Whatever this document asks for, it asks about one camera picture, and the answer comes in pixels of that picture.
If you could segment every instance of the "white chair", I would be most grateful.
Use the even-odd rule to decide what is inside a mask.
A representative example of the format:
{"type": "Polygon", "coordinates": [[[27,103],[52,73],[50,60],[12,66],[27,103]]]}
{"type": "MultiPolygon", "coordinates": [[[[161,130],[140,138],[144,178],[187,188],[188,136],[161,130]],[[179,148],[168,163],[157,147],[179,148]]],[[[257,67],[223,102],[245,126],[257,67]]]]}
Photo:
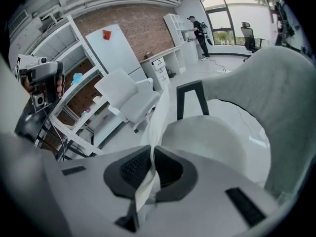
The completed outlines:
{"type": "Polygon", "coordinates": [[[135,123],[133,130],[146,120],[148,113],[155,107],[160,95],[153,91],[153,79],[147,78],[134,82],[122,69],[117,69],[94,86],[109,101],[109,110],[120,117],[125,123],[135,123]]]}

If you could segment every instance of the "floor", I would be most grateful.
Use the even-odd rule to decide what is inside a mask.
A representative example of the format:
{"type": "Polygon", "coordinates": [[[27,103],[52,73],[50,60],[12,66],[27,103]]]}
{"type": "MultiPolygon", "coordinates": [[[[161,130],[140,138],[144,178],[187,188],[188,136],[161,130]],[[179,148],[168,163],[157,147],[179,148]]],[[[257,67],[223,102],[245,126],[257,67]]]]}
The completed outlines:
{"type": "MultiPolygon", "coordinates": [[[[243,64],[243,57],[238,56],[213,55],[210,59],[210,61],[199,61],[197,64],[187,66],[184,73],[171,79],[169,123],[176,121],[177,86],[205,77],[218,77],[221,76],[223,67],[226,70],[234,70],[243,64]]],[[[270,145],[261,125],[249,113],[233,104],[211,100],[208,101],[208,107],[211,116],[223,120],[240,138],[245,151],[243,174],[253,182],[264,185],[270,169],[270,145]]],[[[184,118],[196,115],[202,115],[202,112],[195,93],[191,91],[185,96],[184,118]]],[[[138,127],[138,133],[133,132],[132,126],[133,124],[130,123],[122,123],[100,148],[106,153],[112,153],[138,146],[146,123],[143,122],[138,127]]]]}

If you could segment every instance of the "black office chair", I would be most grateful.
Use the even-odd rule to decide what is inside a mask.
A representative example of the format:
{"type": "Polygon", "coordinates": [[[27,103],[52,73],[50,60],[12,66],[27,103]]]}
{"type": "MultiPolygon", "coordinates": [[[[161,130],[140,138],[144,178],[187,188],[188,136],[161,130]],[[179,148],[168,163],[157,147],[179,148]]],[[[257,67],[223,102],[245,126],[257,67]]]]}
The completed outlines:
{"type": "Polygon", "coordinates": [[[247,22],[242,22],[241,31],[245,37],[245,47],[248,51],[254,53],[257,52],[261,47],[256,46],[256,41],[253,35],[253,30],[250,28],[250,24],[247,22]]]}

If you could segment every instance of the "person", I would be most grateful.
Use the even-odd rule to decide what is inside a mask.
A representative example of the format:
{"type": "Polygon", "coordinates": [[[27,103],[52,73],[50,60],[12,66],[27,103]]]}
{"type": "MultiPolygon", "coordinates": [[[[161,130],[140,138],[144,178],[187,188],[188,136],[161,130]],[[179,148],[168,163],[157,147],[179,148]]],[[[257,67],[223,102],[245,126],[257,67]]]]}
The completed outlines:
{"type": "Polygon", "coordinates": [[[203,52],[204,52],[204,58],[202,59],[202,61],[209,61],[209,54],[208,54],[208,49],[206,46],[206,42],[205,42],[205,36],[204,33],[202,31],[202,27],[201,27],[201,23],[196,20],[196,18],[194,16],[190,16],[188,18],[191,23],[193,23],[193,29],[189,29],[190,32],[194,32],[203,52]]]}

